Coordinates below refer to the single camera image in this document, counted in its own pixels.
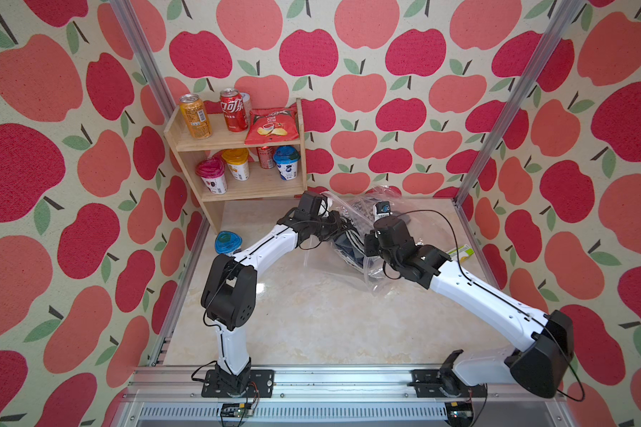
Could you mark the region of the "houndstooth black white scarf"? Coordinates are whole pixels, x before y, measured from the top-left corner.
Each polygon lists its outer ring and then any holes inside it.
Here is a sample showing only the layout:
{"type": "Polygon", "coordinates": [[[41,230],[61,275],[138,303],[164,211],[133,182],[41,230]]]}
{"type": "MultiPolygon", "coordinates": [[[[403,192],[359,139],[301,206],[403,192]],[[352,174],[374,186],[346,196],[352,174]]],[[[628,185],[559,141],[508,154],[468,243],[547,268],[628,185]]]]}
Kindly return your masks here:
{"type": "Polygon", "coordinates": [[[377,222],[374,219],[373,205],[379,200],[387,199],[379,199],[378,197],[372,197],[371,195],[362,195],[361,197],[355,197],[354,199],[351,199],[349,206],[354,211],[356,211],[359,217],[363,218],[370,225],[372,225],[374,224],[374,222],[377,222]]]}

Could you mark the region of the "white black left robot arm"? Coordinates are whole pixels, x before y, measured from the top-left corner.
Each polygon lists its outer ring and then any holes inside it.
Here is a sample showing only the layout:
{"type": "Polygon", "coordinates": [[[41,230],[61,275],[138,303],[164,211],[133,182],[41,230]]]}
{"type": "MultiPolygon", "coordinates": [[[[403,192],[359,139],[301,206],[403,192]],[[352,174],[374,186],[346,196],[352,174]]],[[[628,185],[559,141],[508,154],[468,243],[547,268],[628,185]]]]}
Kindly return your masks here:
{"type": "Polygon", "coordinates": [[[352,227],[331,208],[326,196],[306,191],[298,206],[277,220],[258,242],[238,254],[219,254],[213,260],[200,304],[205,325],[217,333],[218,357],[208,378],[217,391],[242,397],[249,389],[251,357],[245,325],[256,308],[258,276],[309,238],[323,243],[352,227]]]}

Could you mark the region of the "clear plastic vacuum bag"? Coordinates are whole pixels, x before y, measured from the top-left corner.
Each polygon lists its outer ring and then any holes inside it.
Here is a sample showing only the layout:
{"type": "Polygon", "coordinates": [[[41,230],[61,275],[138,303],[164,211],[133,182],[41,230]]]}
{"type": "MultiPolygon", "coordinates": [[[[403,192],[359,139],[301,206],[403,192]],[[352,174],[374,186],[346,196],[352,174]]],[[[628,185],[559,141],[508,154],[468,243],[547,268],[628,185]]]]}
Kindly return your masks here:
{"type": "MultiPolygon", "coordinates": [[[[342,199],[337,195],[326,192],[324,195],[331,202],[331,208],[340,212],[340,215],[347,218],[352,229],[358,231],[363,238],[373,229],[366,220],[359,217],[349,203],[351,199],[342,199]]],[[[370,257],[374,264],[363,272],[349,266],[334,250],[332,240],[320,243],[317,238],[312,238],[311,243],[304,256],[304,266],[327,274],[331,279],[336,279],[341,283],[355,288],[357,290],[371,293],[372,295],[381,295],[391,288],[392,284],[399,280],[405,279],[414,282],[424,288],[430,288],[431,280],[438,276],[444,267],[454,264],[452,258],[441,248],[429,245],[424,238],[430,231],[439,229],[437,225],[429,226],[425,221],[418,219],[420,214],[432,213],[432,210],[419,208],[414,203],[399,197],[394,191],[387,188],[380,188],[372,193],[364,194],[387,199],[391,202],[393,216],[400,217],[408,226],[408,230],[418,245],[418,252],[411,258],[412,265],[418,269],[418,272],[396,272],[386,264],[379,256],[370,257]]]]}

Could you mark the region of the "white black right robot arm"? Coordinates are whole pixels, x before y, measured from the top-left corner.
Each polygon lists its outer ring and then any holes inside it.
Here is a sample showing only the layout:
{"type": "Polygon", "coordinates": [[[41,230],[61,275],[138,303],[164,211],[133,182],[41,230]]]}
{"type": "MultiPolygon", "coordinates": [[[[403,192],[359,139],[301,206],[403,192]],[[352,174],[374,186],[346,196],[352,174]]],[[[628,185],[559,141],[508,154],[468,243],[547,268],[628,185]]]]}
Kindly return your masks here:
{"type": "Polygon", "coordinates": [[[498,350],[452,352],[434,381],[444,394],[482,384],[518,384],[545,399],[560,393],[564,375],[574,370],[573,321],[567,314],[548,314],[504,295],[465,270],[459,255],[416,243],[403,216],[385,207],[377,209],[364,250],[367,256],[380,256],[400,278],[464,307],[509,341],[498,350]]]}

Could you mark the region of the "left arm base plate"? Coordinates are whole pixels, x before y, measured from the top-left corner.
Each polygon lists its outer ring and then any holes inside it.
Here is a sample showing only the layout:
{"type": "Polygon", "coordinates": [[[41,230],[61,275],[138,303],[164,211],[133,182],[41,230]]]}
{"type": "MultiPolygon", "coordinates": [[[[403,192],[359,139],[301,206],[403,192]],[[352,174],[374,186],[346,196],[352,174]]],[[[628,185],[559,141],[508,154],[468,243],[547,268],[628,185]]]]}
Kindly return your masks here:
{"type": "Polygon", "coordinates": [[[272,369],[250,369],[232,375],[221,368],[209,370],[201,396],[211,399],[271,398],[275,383],[272,369]]]}

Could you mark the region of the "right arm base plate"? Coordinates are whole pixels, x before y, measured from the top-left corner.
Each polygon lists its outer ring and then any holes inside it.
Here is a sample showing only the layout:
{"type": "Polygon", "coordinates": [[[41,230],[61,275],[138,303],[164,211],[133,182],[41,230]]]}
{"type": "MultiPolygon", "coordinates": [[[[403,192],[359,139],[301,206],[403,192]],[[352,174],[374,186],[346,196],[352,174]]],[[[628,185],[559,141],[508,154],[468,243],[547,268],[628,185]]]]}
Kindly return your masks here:
{"type": "Polygon", "coordinates": [[[454,373],[446,371],[441,374],[438,369],[411,370],[408,386],[415,390],[418,398],[470,400],[487,395],[483,385],[467,386],[454,373]]]}

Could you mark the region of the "dark plaid grey scarf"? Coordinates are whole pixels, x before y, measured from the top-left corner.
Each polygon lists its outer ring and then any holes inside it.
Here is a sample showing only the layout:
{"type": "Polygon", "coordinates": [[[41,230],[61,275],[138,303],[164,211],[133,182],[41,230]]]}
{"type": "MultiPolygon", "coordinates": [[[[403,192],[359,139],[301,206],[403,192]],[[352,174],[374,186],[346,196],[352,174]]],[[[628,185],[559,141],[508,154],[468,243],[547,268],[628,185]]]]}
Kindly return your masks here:
{"type": "Polygon", "coordinates": [[[363,272],[366,268],[370,269],[374,264],[374,261],[365,255],[363,238],[354,229],[333,238],[332,245],[336,253],[359,272],[363,272]]]}

